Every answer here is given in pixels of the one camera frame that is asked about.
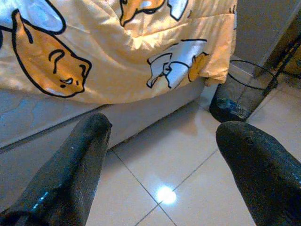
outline white cartoon shape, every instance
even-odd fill
[[[185,12],[187,4],[188,0],[168,0],[167,5],[170,7],[171,17],[179,21]]]
[[[65,29],[64,19],[48,0],[0,0],[0,30],[12,29],[12,13],[19,10],[32,25],[53,33]]]
[[[206,40],[182,40],[149,58],[147,62],[151,68],[151,78],[147,86],[152,88],[158,77],[165,76],[168,87],[176,88],[188,74],[193,57],[203,52],[206,43]]]

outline mattress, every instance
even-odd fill
[[[55,153],[86,114],[85,111],[102,112],[109,118],[113,124],[109,147],[113,147],[193,101],[199,97],[203,88],[204,79],[197,79],[158,97],[97,108],[95,105],[8,92],[4,96],[6,101],[2,101],[5,103],[4,107],[8,108],[3,119],[15,119],[18,123],[13,120],[1,121],[8,129],[6,134],[11,134],[6,140],[2,135],[2,143],[23,139],[0,148],[0,211],[18,198],[39,168]],[[16,106],[14,110],[9,110],[10,103]],[[29,118],[31,123],[26,124],[24,120],[28,121]]]

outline black metal stand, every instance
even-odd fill
[[[297,52],[297,50],[298,50],[298,48],[300,46],[301,46],[301,34],[298,36],[298,38],[296,39],[296,41],[292,45],[292,48],[290,49],[288,57],[286,57],[285,61],[283,62],[283,64],[278,69],[277,73],[275,74],[275,77],[270,82],[270,84],[268,86],[269,92],[276,87],[275,84],[276,84],[277,78],[279,77],[279,75],[281,73],[285,73],[287,75],[290,75],[290,76],[293,76],[295,78],[301,79],[301,74],[292,74],[292,73],[289,73],[289,72],[285,71],[285,68],[286,68],[287,64],[290,62],[290,60],[292,59],[292,57],[294,56],[294,54]]]

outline bed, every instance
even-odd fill
[[[1,131],[7,131],[6,135],[10,130],[12,132],[9,137],[0,134],[0,211],[15,201],[38,169],[54,154],[77,122],[87,113],[102,112],[109,118],[113,124],[109,147],[113,147],[198,98],[204,83],[204,79],[197,79],[187,86],[158,97],[100,107],[78,102],[58,102],[53,97],[45,100],[39,96],[6,91],[4,107],[15,108],[6,111],[6,121],[1,121]],[[43,117],[34,117],[35,112],[47,113],[49,110],[51,112],[42,115]],[[25,123],[29,118],[34,120],[31,124]]]
[[[199,97],[204,85],[225,82],[236,5],[237,0],[2,2],[0,210],[88,112],[109,118],[112,147]]]

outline trash can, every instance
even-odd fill
[[[232,60],[230,69],[226,82],[217,87],[209,110],[220,122],[246,121],[277,87],[277,80],[269,70],[244,60]]]

